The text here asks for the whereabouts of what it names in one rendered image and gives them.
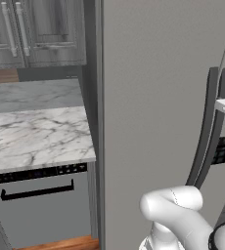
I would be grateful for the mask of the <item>grey freezer door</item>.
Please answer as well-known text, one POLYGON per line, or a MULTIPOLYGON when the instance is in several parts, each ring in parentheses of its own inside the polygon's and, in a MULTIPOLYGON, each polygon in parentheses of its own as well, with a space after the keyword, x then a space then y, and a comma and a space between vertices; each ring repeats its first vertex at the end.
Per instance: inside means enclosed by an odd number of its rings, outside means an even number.
POLYGON ((104 0, 106 250, 138 250, 141 196, 186 183, 225 0, 104 0))

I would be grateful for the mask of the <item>wide grey wood cupboard door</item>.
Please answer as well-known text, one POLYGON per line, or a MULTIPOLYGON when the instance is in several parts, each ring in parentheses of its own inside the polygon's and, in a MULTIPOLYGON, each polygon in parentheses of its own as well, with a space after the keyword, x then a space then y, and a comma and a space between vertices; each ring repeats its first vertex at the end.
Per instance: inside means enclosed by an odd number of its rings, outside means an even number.
POLYGON ((86 64, 83 0, 19 0, 30 56, 29 67, 86 64))

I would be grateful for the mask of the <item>grey fridge casing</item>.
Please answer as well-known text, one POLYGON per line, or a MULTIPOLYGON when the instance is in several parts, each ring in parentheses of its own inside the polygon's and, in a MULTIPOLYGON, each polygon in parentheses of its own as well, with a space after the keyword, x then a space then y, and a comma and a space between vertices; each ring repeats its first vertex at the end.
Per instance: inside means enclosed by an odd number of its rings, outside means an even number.
POLYGON ((97 222, 100 250, 106 250, 104 177, 104 83, 102 0, 84 0, 86 56, 84 69, 87 112, 96 152, 97 222))

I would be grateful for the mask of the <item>grey dishwasher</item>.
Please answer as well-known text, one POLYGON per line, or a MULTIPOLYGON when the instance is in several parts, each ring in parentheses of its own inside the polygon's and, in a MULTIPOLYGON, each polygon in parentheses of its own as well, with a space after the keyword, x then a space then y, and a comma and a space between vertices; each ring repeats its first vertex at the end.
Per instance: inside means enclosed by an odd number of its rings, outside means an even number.
POLYGON ((14 248, 24 248, 91 232, 87 165, 70 164, 0 174, 0 194, 68 186, 74 190, 2 201, 0 222, 14 248))

